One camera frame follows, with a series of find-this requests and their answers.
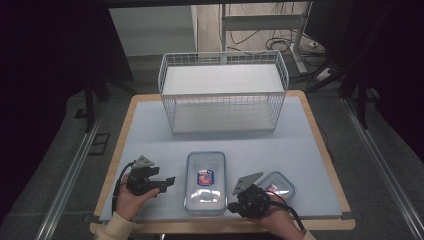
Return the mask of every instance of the black cable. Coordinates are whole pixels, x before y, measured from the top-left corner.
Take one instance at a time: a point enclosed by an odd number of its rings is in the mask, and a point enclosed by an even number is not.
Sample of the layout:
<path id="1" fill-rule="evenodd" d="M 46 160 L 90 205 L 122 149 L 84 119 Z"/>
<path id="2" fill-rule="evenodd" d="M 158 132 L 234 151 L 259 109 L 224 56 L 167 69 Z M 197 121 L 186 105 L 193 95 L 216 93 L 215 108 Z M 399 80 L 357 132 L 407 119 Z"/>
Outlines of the black cable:
<path id="1" fill-rule="evenodd" d="M 286 210 L 287 212 L 291 213 L 293 215 L 294 219 L 296 220 L 297 225 L 299 226 L 300 230 L 301 231 L 305 230 L 305 226 L 303 226 L 303 223 L 300 220 L 299 215 L 297 215 L 297 212 L 294 210 L 294 208 L 287 205 L 286 200 L 284 200 L 281 196 L 279 196 L 275 192 L 271 192 L 271 191 L 266 191 L 266 192 L 271 193 L 274 196 L 277 196 L 281 201 L 283 201 L 283 203 L 276 202 L 276 201 L 270 201 L 269 202 L 270 205 L 280 207 L 280 208 Z"/>
<path id="2" fill-rule="evenodd" d="M 291 213 L 291 215 L 293 215 L 293 217 L 294 217 L 294 220 L 296 220 L 297 225 L 299 226 L 300 230 L 301 231 L 305 230 L 305 226 L 303 226 L 303 223 L 300 220 L 300 217 L 299 217 L 299 215 L 297 215 L 297 212 L 294 210 L 294 208 L 290 207 L 287 204 L 275 202 L 275 201 L 270 201 L 269 204 L 272 205 L 272 206 L 280 207 L 280 208 L 286 210 L 287 212 Z"/>
<path id="3" fill-rule="evenodd" d="M 115 209 L 116 209 L 116 202 L 117 202 L 117 200 L 118 200 L 119 187 L 121 186 L 121 180 L 122 180 L 122 177 L 124 176 L 125 171 L 127 171 L 127 168 L 131 167 L 134 163 L 135 163 L 135 161 L 134 161 L 134 162 L 132 162 L 132 163 L 128 163 L 128 164 L 124 167 L 124 169 L 122 169 L 122 172 L 121 172 L 121 174 L 119 175 L 119 178 L 116 180 L 115 189 L 113 190 L 113 196 L 112 196 L 112 214 L 113 214 L 113 212 L 114 212 L 114 211 L 115 211 Z"/>

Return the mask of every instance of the metal frame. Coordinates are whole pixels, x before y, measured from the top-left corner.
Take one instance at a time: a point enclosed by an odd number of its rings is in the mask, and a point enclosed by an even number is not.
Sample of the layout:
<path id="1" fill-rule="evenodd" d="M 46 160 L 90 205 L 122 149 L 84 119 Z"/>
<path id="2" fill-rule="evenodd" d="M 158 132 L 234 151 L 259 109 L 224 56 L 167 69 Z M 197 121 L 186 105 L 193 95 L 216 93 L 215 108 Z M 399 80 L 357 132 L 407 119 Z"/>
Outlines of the metal frame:
<path id="1" fill-rule="evenodd" d="M 306 74 L 305 64 L 299 54 L 299 44 L 302 33 L 306 27 L 312 2 L 308 2 L 302 14 L 292 15 L 255 15 L 255 16 L 226 16 L 225 4 L 222 4 L 221 13 L 221 50 L 227 51 L 227 31 L 249 31 L 249 30 L 289 30 L 297 29 L 298 33 L 290 51 L 295 60 L 300 74 Z"/>

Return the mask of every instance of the clear plastic lid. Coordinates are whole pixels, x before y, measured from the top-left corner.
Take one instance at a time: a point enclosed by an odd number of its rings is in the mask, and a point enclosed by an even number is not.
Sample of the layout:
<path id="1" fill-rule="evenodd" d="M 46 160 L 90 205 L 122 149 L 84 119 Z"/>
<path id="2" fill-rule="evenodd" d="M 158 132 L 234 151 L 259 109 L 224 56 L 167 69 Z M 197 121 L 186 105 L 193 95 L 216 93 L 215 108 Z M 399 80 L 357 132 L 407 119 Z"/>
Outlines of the clear plastic lid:
<path id="1" fill-rule="evenodd" d="M 225 155 L 193 152 L 187 157 L 185 209 L 192 215 L 221 215 L 227 208 Z"/>
<path id="2" fill-rule="evenodd" d="M 261 181 L 258 182 L 258 187 L 264 191 L 273 192 L 285 200 L 290 200 L 296 194 L 295 186 L 280 172 L 271 172 Z"/>

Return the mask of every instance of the wire basket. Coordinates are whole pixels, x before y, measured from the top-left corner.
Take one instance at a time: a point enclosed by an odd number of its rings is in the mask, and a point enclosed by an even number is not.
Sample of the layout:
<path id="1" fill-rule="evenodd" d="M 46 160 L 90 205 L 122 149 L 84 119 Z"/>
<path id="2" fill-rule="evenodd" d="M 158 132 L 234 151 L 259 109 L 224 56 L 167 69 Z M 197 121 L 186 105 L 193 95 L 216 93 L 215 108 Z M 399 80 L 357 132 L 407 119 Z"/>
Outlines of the wire basket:
<path id="1" fill-rule="evenodd" d="M 273 131 L 288 83 L 278 51 L 165 54 L 158 78 L 173 133 Z"/>

